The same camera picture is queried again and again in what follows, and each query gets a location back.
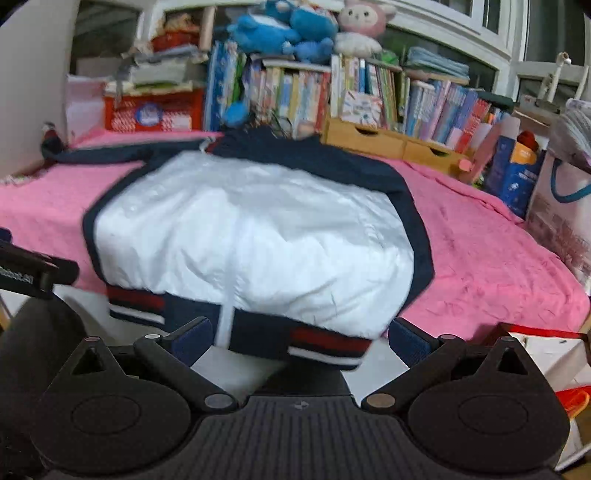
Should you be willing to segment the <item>navy and white jacket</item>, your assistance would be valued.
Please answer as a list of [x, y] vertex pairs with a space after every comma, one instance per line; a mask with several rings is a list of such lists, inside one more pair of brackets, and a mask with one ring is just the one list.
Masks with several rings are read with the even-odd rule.
[[205, 317], [218, 347], [353, 370], [435, 276], [404, 177], [315, 138], [259, 127], [47, 159], [134, 164], [82, 219], [118, 320]]

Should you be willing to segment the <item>blue paper gift bag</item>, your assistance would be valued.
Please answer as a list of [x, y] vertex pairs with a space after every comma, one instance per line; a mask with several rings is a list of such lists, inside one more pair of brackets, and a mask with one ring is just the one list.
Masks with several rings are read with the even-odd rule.
[[515, 215], [525, 218], [538, 181], [543, 156], [516, 139], [501, 136], [484, 190], [499, 198]]

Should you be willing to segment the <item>red plastic crate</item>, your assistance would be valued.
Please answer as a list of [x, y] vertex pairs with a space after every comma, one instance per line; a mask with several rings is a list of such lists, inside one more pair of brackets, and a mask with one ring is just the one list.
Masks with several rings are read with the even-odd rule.
[[117, 133], [198, 131], [204, 89], [165, 94], [124, 95], [118, 104], [104, 96], [104, 128]]

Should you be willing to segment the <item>wooden desktop drawer shelf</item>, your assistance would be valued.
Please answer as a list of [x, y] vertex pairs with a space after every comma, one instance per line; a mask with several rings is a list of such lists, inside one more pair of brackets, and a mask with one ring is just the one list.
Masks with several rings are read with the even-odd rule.
[[423, 165], [453, 178], [467, 173], [471, 167], [471, 162], [464, 155], [446, 147], [336, 118], [325, 121], [321, 140], [324, 144], [358, 154]]

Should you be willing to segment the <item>stack of papers on crate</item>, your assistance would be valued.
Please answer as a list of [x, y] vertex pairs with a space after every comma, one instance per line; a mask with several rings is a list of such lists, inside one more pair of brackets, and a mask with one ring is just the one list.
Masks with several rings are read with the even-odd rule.
[[124, 58], [104, 87], [104, 94], [131, 94], [147, 87], [202, 86], [206, 80], [207, 52], [182, 45], [157, 53], [135, 53]]

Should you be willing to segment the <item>blue plush ball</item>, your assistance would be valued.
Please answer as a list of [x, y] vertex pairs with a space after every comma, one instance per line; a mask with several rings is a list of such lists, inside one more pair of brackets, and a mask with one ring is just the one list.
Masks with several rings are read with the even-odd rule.
[[250, 117], [249, 103], [236, 101], [225, 110], [222, 123], [225, 128], [239, 129], [249, 124]]

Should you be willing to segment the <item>white pencil-pattern box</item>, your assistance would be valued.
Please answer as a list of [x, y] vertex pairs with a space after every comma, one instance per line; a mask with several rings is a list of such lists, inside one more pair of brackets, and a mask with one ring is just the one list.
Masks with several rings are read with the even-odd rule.
[[363, 92], [346, 91], [342, 100], [342, 121], [375, 128], [382, 126], [383, 101]]

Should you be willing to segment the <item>blue bear plush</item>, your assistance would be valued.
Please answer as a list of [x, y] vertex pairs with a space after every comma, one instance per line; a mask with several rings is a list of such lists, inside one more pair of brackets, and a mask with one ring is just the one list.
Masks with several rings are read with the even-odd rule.
[[335, 46], [331, 38], [304, 40], [297, 30], [264, 15], [242, 15], [226, 31], [245, 54], [293, 56], [307, 64], [327, 64]]

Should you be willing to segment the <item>pink and white bunny plush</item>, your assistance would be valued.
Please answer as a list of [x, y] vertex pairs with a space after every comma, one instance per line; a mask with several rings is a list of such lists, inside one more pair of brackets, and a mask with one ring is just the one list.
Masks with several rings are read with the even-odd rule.
[[397, 12], [397, 7], [391, 3], [346, 1], [338, 16], [335, 53], [356, 58], [370, 58], [381, 53], [383, 47], [378, 38]]

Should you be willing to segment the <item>blue Doraemon plush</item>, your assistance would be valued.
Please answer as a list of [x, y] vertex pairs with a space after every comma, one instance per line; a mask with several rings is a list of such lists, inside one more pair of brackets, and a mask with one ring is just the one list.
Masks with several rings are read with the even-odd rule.
[[304, 41], [320, 42], [334, 39], [339, 31], [338, 21], [329, 10], [308, 1], [266, 1], [266, 16], [273, 17], [300, 34]]

